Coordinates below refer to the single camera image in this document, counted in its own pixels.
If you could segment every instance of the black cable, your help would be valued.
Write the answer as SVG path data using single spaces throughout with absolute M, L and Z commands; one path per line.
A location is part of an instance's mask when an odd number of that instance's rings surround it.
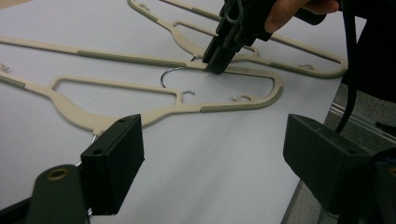
M 341 117 L 336 133 L 343 131 L 344 127 L 352 115 L 352 111 L 355 107 L 356 96 L 358 92 L 357 81 L 356 81 L 356 48 L 357 48 L 357 37 L 356 37 L 356 24 L 355 15 L 353 13 L 351 1 L 342 0 L 341 8 L 344 17 L 344 26 L 346 32 L 346 56 L 348 60 L 348 69 L 346 75 L 348 78 L 348 92 L 347 92 L 347 103 L 346 110 L 343 117 Z

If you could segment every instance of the human hand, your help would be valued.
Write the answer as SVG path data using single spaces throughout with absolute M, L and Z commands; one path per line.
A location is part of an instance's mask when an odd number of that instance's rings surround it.
M 301 8 L 317 15 L 336 12 L 339 8 L 336 0 L 276 0 L 265 21 L 264 29 L 273 34 L 284 26 Z

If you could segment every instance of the white table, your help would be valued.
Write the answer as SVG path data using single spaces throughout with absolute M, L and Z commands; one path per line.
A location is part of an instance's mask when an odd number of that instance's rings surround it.
M 161 1 L 142 1 L 167 21 L 185 20 L 214 30 L 214 21 Z M 223 1 L 189 0 L 218 12 Z M 203 48 L 211 37 L 181 29 Z M 346 57 L 342 14 L 311 26 L 293 19 L 278 32 Z M 126 1 L 35 0 L 0 10 L 0 35 L 67 46 L 187 60 L 170 33 L 133 11 Z M 325 64 L 274 42 L 256 41 L 262 56 L 290 63 Z M 10 74 L 48 85 L 74 75 L 160 86 L 168 68 L 89 59 L 0 44 Z M 269 107 L 241 112 L 171 115 L 143 130 L 145 158 L 120 212 L 92 223 L 279 223 L 298 177 L 284 162 L 288 114 L 323 122 L 340 78 L 318 79 L 274 71 L 285 90 Z M 198 70 L 168 74 L 168 87 L 191 89 L 187 104 L 227 102 L 237 94 L 264 94 L 272 82 Z M 173 103 L 158 94 L 66 82 L 58 92 L 87 111 L 127 116 Z M 0 209 L 31 196 L 35 178 L 50 167 L 77 164 L 92 133 L 66 121 L 45 97 L 0 83 Z

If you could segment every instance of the hanger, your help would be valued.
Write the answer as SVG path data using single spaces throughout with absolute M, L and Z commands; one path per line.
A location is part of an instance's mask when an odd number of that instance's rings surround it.
M 235 68 L 234 71 L 237 72 L 238 70 L 242 70 L 242 68 Z M 271 92 L 262 98 L 252 95 L 240 95 L 234 97 L 233 101 L 228 103 L 186 105 L 183 104 L 181 91 L 176 89 L 88 77 L 59 76 L 56 77 L 48 86 L 42 86 L 0 71 L 0 82 L 48 97 L 66 120 L 78 126 L 79 128 L 92 131 L 94 135 L 101 135 L 115 121 L 121 119 L 121 117 L 102 116 L 81 109 L 77 105 L 73 104 L 64 95 L 55 90 L 61 82 L 70 81 L 131 90 L 173 94 L 176 97 L 175 103 L 173 105 L 141 113 L 142 127 L 146 127 L 150 124 L 153 124 L 155 121 L 158 121 L 171 114 L 211 113 L 261 109 L 273 104 L 282 94 L 283 80 L 275 73 L 264 74 L 261 70 L 254 69 L 249 69 L 245 72 L 248 76 L 271 78 L 274 81 L 274 86 Z M 247 101 L 239 101 L 241 98 L 246 98 Z
M 214 21 L 220 21 L 221 17 L 206 11 L 202 8 L 195 7 L 193 5 L 177 1 L 177 0 L 162 0 L 165 3 L 172 4 L 174 6 L 178 6 L 184 9 L 187 9 L 188 11 L 194 12 L 196 14 L 199 14 L 201 16 L 207 17 L 211 20 Z M 148 19 L 160 24 L 162 27 L 167 29 L 168 31 L 171 32 L 173 38 L 177 42 L 179 46 L 181 46 L 184 50 L 186 50 L 188 53 L 192 54 L 192 56 L 196 58 L 203 58 L 205 49 L 202 49 L 199 46 L 196 46 L 195 44 L 191 43 L 176 27 L 179 25 L 186 26 L 188 28 L 191 28 L 197 32 L 207 34 L 207 35 L 216 35 L 215 33 L 211 31 L 207 31 L 205 28 L 199 27 L 197 25 L 187 23 L 184 21 L 174 21 L 173 23 L 169 23 L 167 21 L 162 20 L 161 18 L 157 17 L 153 13 L 149 12 L 149 8 L 144 5 L 144 4 L 138 4 L 136 3 L 135 0 L 127 0 L 128 5 L 142 14 L 143 16 L 147 17 Z M 277 69 L 281 70 L 286 70 L 294 73 L 298 73 L 301 75 L 309 76 L 309 77 L 317 77 L 317 78 L 337 78 L 342 76 L 346 70 L 347 70 L 347 62 L 342 59 L 341 57 L 338 57 L 336 55 L 330 54 L 329 52 L 323 51 L 321 49 L 316 49 L 311 46 L 308 46 L 306 44 L 300 43 L 298 41 L 292 40 L 290 38 L 286 38 L 285 36 L 282 35 L 276 35 L 273 34 L 271 37 L 272 40 L 275 42 L 278 42 L 280 44 L 284 44 L 287 46 L 290 46 L 295 49 L 299 49 L 305 52 L 308 52 L 310 54 L 319 56 L 325 60 L 334 62 L 334 63 L 339 63 L 340 66 L 333 71 L 322 71 L 317 69 L 315 66 L 305 64 L 305 65 L 292 65 L 288 63 L 282 63 L 278 61 L 273 61 L 273 60 L 267 60 L 259 56 L 259 51 L 254 48 L 249 48 L 249 50 L 253 51 L 252 55 L 247 55 L 247 54 L 241 54 L 238 53 L 233 57 L 232 62 L 242 62 L 242 61 L 248 61 L 252 63 L 260 63 L 263 65 L 267 65 L 270 67 L 274 67 Z

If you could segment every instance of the white tabletop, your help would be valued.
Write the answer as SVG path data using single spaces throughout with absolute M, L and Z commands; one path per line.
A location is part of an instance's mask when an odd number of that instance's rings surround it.
M 166 21 L 184 20 L 215 30 L 214 21 L 161 1 L 142 0 Z M 188 0 L 219 12 L 223 1 Z M 211 37 L 181 28 L 206 48 Z M 346 44 L 342 14 L 311 26 L 297 19 L 279 35 L 343 58 Z M 170 33 L 123 1 L 35 0 L 0 10 L 0 35 L 66 46 L 142 54 L 189 61 Z M 287 63 L 327 66 L 296 49 L 256 41 L 261 56 Z M 73 75 L 160 86 L 167 67 L 111 62 L 39 49 L 0 44 L 0 63 L 9 73 L 39 85 Z M 340 78 L 319 79 L 238 63 L 279 74 L 285 90 L 259 110 L 168 116 L 143 129 L 145 158 L 120 212 L 93 217 L 92 223 L 279 223 L 298 177 L 282 155 L 288 114 L 323 122 Z M 168 74 L 167 87 L 193 90 L 186 104 L 228 102 L 241 93 L 265 95 L 272 81 L 233 74 L 213 75 L 186 69 Z M 128 116 L 173 103 L 154 93 L 65 82 L 58 89 L 92 113 Z M 60 164 L 77 164 L 92 133 L 67 120 L 43 96 L 0 82 L 0 209 L 31 196 L 35 178 Z

